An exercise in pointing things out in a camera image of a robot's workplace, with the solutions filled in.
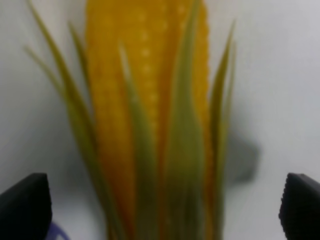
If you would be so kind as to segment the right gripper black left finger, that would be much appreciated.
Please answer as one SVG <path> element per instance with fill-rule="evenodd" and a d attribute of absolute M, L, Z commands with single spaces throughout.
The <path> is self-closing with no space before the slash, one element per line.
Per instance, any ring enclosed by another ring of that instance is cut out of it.
<path fill-rule="evenodd" d="M 44 240 L 52 217 L 52 199 L 45 173 L 32 173 L 0 194 L 2 240 Z"/>

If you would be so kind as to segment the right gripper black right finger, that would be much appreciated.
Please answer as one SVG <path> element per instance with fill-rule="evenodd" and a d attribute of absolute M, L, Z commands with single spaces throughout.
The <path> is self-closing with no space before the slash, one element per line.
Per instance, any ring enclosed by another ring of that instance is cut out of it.
<path fill-rule="evenodd" d="M 303 173 L 288 173 L 278 217 L 287 240 L 318 240 L 320 183 Z"/>

